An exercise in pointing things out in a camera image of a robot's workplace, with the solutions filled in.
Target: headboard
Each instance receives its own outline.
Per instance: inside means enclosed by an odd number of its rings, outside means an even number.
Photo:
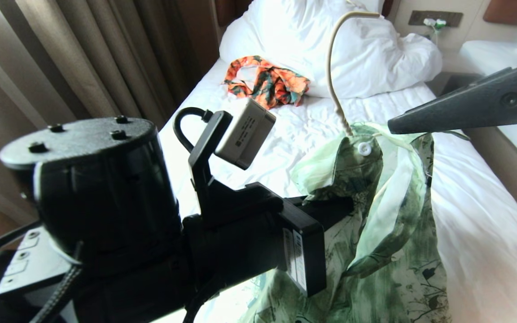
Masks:
[[[491,0],[484,21],[517,26],[517,0]]]
[[[215,10],[217,10],[217,22],[219,27],[225,27],[233,20],[242,16],[248,9],[252,0],[215,0]],[[382,6],[382,16],[386,17],[392,9],[394,0],[385,0]]]

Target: white sticker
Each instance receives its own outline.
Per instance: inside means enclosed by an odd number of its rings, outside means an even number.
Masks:
[[[294,254],[293,234],[289,229],[283,228],[283,238],[285,239],[285,257],[287,260],[287,274],[296,281],[296,264]]]
[[[302,252],[302,237],[301,235],[293,230],[294,233],[294,245],[295,245],[295,268],[296,268],[296,281],[304,290],[306,290],[306,269],[304,268],[304,254]]]

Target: pillow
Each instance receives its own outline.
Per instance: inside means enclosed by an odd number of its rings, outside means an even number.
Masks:
[[[361,9],[346,0],[254,0],[225,31],[224,61],[260,55],[310,79],[310,96],[330,97],[326,56],[334,25]],[[390,21],[351,18],[338,32],[332,55],[339,98],[365,98],[433,79],[442,69],[437,47],[420,35],[400,38]]]
[[[348,0],[348,2],[364,8],[368,12],[378,12],[380,14],[384,6],[384,0]]]

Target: white bedsheet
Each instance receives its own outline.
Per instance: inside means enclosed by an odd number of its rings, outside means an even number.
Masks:
[[[181,108],[215,111],[224,102],[235,100],[220,85],[226,69],[224,61],[217,61]],[[386,123],[433,98],[420,83],[398,92],[341,102],[350,122]],[[287,105],[271,112],[277,121],[250,168],[242,171],[213,156],[211,172],[231,188],[261,182],[283,197],[299,196],[289,178],[290,170],[305,153],[339,135],[339,120],[328,98],[308,96],[302,106]],[[197,117],[183,119],[182,128],[193,143],[203,127]],[[181,216],[197,213],[187,151],[176,139],[172,121],[160,131],[160,139]],[[438,133],[434,139],[432,203],[454,322],[517,323],[517,204],[470,143]],[[234,308],[234,301],[222,306],[213,310],[215,316],[209,314],[209,308],[202,308],[197,321],[214,322],[209,317],[230,321],[228,315],[240,310]],[[226,316],[216,316],[218,311]],[[180,322],[183,315],[184,311],[179,311],[159,322]]]

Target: beige curtain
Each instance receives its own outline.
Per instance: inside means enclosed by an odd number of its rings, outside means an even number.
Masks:
[[[210,5],[194,10],[198,17],[183,5],[0,0],[0,149],[81,118],[124,114],[161,128],[218,58],[216,40],[204,52],[191,41],[216,39],[210,25],[189,26],[209,23],[201,8]],[[0,212],[20,224],[35,219],[1,164]]]

